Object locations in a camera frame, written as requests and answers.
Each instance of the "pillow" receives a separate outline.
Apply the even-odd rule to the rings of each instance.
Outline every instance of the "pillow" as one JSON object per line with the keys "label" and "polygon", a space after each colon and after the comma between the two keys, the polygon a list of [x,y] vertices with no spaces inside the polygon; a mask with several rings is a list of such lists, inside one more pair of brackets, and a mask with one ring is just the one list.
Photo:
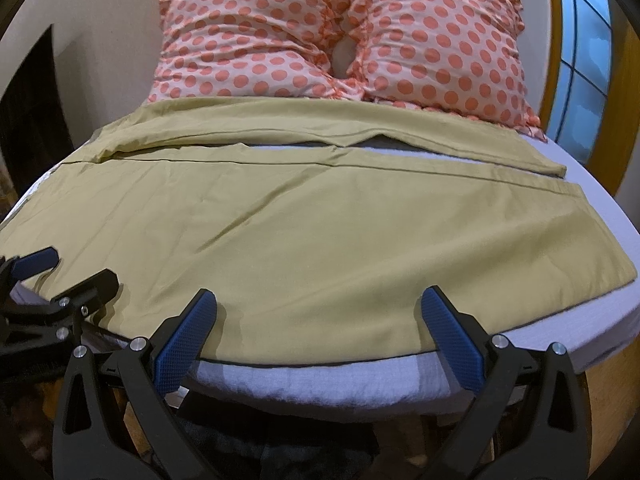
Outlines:
{"label": "pillow", "polygon": [[191,96],[362,98],[329,74],[347,0],[161,0],[149,102]]}
{"label": "pillow", "polygon": [[520,0],[351,0],[348,75],[369,100],[540,126],[516,47],[520,10]]}

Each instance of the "window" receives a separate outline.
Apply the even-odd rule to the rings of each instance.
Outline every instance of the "window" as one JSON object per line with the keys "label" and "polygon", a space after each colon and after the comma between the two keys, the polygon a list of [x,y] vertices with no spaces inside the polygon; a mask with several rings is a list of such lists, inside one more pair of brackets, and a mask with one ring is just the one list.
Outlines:
{"label": "window", "polygon": [[562,0],[562,53],[547,135],[586,164],[600,129],[611,72],[608,0]]}

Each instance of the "mattress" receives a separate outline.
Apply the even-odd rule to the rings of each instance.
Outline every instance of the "mattress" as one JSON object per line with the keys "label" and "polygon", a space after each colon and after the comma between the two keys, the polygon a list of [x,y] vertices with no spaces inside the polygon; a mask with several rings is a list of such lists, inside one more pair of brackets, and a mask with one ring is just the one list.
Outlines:
{"label": "mattress", "polygon": [[[566,179],[580,184],[588,201],[640,268],[640,235],[612,197],[558,145],[533,139],[527,142],[567,167]],[[396,156],[452,158],[399,149],[366,149]],[[44,175],[34,184],[14,212],[47,177]],[[523,348],[542,350],[560,341],[568,348],[575,370],[581,372],[635,339],[640,332],[639,306],[640,280],[636,280],[506,335]],[[252,367],[198,361],[184,385],[217,399],[242,402],[271,413],[338,421],[373,420],[409,412],[455,413],[464,410],[471,400],[471,394],[460,388],[438,352],[312,367]]]}

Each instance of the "white mattress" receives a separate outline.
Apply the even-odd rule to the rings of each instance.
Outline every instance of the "white mattress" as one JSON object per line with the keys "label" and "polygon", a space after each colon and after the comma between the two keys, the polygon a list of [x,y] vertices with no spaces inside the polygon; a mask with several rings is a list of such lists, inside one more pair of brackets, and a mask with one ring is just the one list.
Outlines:
{"label": "white mattress", "polygon": [[[567,166],[566,179],[582,186],[593,208],[640,269],[640,235],[612,197],[558,145],[527,141],[543,155]],[[397,156],[448,158],[423,152],[375,151]],[[506,335],[517,346],[540,350],[560,341],[568,348],[576,371],[581,372],[635,339],[640,332],[639,306],[640,280],[636,280],[596,300]],[[199,361],[191,368],[184,385],[217,399],[243,402],[271,413],[340,421],[380,419],[409,412],[460,412],[471,399],[468,392],[460,389],[437,352],[313,367],[269,368]]]}

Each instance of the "blue gripper pad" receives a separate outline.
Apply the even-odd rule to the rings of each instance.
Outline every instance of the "blue gripper pad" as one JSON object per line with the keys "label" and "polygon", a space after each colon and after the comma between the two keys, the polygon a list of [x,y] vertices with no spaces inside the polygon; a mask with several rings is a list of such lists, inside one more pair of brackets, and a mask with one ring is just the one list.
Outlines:
{"label": "blue gripper pad", "polygon": [[180,387],[216,322],[216,297],[208,290],[203,290],[198,296],[194,298],[196,303],[191,311],[156,358],[154,386],[161,397]]}
{"label": "blue gripper pad", "polygon": [[17,282],[21,282],[45,270],[53,269],[59,261],[58,251],[53,247],[47,247],[16,260],[11,276]]}
{"label": "blue gripper pad", "polygon": [[484,387],[484,359],[476,345],[433,288],[422,294],[422,319],[456,379],[476,396]]}

